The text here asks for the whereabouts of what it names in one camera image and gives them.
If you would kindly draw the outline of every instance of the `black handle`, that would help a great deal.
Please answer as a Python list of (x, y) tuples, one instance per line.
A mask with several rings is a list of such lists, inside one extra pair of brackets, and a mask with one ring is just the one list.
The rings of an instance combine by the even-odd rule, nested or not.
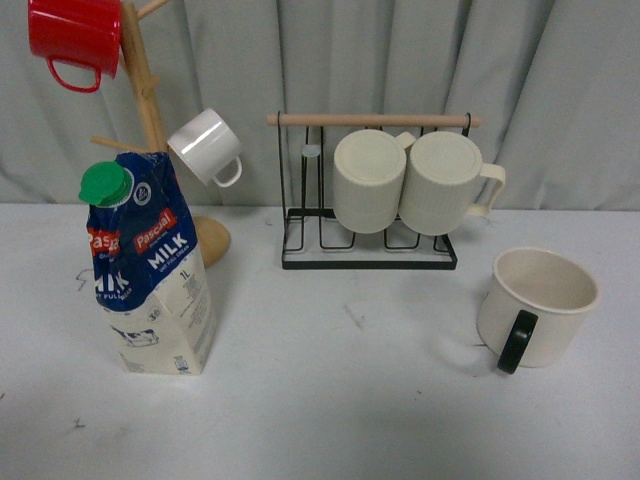
[(513, 323), (511, 333), (504, 344), (498, 368), (503, 372), (513, 375), (520, 364), (522, 355), (529, 344), (533, 329), (536, 327), (538, 316), (526, 310), (520, 310), (516, 321)]

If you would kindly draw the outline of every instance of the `red mug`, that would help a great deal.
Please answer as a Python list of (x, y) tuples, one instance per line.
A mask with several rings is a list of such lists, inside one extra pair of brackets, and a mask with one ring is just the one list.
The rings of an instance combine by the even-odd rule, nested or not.
[[(74, 92), (100, 88), (102, 73), (115, 77), (120, 56), (119, 0), (29, 0), (31, 53), (47, 60), (60, 85)], [(95, 72), (91, 87), (63, 80), (54, 62)]]

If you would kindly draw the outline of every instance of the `white table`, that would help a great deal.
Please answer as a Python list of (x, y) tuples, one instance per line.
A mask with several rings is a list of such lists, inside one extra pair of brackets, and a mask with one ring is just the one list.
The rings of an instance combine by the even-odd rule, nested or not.
[[(193, 210), (232, 246), (205, 372), (174, 377), (120, 369), (86, 207), (0, 205), (0, 478), (639, 478), (640, 213), (467, 219), (454, 271), (285, 271), (279, 208)], [(602, 301), (559, 363), (508, 376), (475, 316), (522, 245)]]

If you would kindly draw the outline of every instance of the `fabric backdrop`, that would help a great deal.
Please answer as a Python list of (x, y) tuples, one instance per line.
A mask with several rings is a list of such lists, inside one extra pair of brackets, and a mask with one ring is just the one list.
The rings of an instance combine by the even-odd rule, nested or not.
[[(84, 170), (116, 153), (91, 135), (145, 144), (126, 73), (65, 90), (30, 53), (27, 1), (0, 3), (0, 202), (77, 203)], [(174, 158), (192, 204), (280, 204), (270, 113), (471, 112), (507, 171), (497, 207), (640, 209), (635, 0), (171, 0), (141, 29), (167, 134), (212, 107), (244, 146), (227, 189)], [(285, 133), (296, 202), (304, 132)], [(327, 130), (328, 165), (346, 133)]]

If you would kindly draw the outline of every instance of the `cream mug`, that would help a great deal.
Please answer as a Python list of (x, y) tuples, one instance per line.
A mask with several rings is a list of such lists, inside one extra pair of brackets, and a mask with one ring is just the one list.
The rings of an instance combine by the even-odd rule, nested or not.
[(507, 250), (493, 262), (478, 333), (504, 372), (548, 366), (569, 348), (598, 299), (596, 281), (577, 263), (539, 248)]
[[(242, 175), (242, 145), (229, 125), (210, 108), (171, 135), (168, 144), (205, 185), (213, 180), (220, 187), (229, 187)], [(231, 162), (236, 163), (235, 174), (220, 180), (218, 174)]]
[[(473, 203), (481, 177), (496, 180), (484, 205)], [(411, 147), (398, 213), (418, 233), (444, 235), (458, 227), (465, 214), (488, 216), (504, 183), (504, 168), (482, 163), (480, 150), (467, 137), (428, 133)]]
[(358, 130), (344, 137), (334, 153), (336, 219), (355, 233), (380, 232), (398, 215), (407, 164), (406, 148), (415, 137), (380, 130)]

